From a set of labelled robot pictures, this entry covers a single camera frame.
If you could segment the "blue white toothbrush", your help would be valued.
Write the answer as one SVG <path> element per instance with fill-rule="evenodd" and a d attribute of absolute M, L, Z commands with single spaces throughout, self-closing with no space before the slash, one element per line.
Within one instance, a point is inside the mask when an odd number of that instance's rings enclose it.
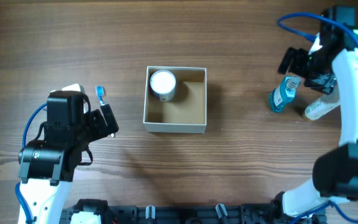
<path fill-rule="evenodd" d="M 98 100 L 101 104 L 101 106 L 105 105 L 105 102 L 103 101 L 103 96 L 105 95 L 105 89 L 103 86 L 95 86 L 96 95 L 98 97 Z"/>

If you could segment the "white lotion tube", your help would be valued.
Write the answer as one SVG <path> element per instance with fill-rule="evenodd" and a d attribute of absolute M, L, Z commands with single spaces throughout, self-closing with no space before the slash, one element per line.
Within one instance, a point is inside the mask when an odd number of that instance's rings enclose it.
<path fill-rule="evenodd" d="M 320 119 L 339 105 L 340 100 L 338 94 L 322 95 L 305 108 L 303 118 L 309 121 Z"/>

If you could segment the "teal mouthwash bottle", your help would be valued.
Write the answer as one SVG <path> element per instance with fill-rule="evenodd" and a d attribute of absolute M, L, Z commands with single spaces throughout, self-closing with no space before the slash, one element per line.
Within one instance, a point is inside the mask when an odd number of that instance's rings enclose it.
<path fill-rule="evenodd" d="M 298 76 L 285 76 L 278 87 L 269 96 L 270 108 L 274 113 L 281 113 L 284 107 L 291 103 L 296 96 L 296 90 L 301 84 Z"/>

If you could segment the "clear cotton bud jar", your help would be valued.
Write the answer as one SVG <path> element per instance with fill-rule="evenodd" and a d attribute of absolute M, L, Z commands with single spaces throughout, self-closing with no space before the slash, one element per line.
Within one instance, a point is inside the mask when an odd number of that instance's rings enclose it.
<path fill-rule="evenodd" d="M 160 101 L 171 101 L 175 96 L 177 80 L 168 70 L 158 70 L 150 78 L 150 87 Z"/>

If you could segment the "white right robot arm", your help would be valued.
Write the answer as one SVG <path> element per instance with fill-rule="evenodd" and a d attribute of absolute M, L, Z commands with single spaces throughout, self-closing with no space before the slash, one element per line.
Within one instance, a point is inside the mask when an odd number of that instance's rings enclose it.
<path fill-rule="evenodd" d="M 300 84 L 321 93 L 304 116 L 316 120 L 334 108 L 341 110 L 341 137 L 337 148 L 318 158 L 312 177 L 279 193 L 270 203 L 270 222 L 313 222 L 322 209 L 358 201 L 358 26 L 350 6 L 333 6 L 314 18 L 317 34 L 304 34 L 309 50 L 289 48 L 278 72 L 281 84 L 270 94 L 274 112 L 295 95 Z"/>

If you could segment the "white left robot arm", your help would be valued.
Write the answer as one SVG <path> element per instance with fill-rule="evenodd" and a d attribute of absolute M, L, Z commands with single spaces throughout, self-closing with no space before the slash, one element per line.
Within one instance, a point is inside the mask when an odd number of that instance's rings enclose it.
<path fill-rule="evenodd" d="M 119 130 L 110 105 L 92 110 L 81 91 L 53 91 L 43 107 L 46 121 L 19 153 L 19 223 L 58 223 L 75 168 L 86 164 L 82 153 Z"/>

